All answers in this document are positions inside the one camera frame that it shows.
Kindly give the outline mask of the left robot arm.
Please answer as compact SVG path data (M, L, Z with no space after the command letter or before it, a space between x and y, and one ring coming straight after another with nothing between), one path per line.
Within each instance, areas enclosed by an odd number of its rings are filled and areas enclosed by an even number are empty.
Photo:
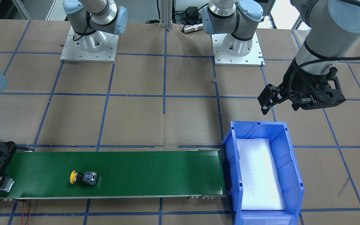
M310 28L279 86L267 84L258 96L261 112L290 100L292 108L313 110L346 101L336 64L360 36L360 0L292 0L300 18ZM253 36L264 10L254 0L210 0L202 8L206 34L225 34L221 47L234 57L245 57L253 48Z

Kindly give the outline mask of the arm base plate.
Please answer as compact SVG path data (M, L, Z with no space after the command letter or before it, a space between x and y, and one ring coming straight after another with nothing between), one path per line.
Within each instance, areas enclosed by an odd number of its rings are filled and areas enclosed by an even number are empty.
M96 31L94 34L74 41L80 37L71 27L61 53L60 60L66 62L107 62L114 63L119 37L110 33Z
M216 66L264 66L264 57L257 37L241 41L231 34L213 34L212 48Z

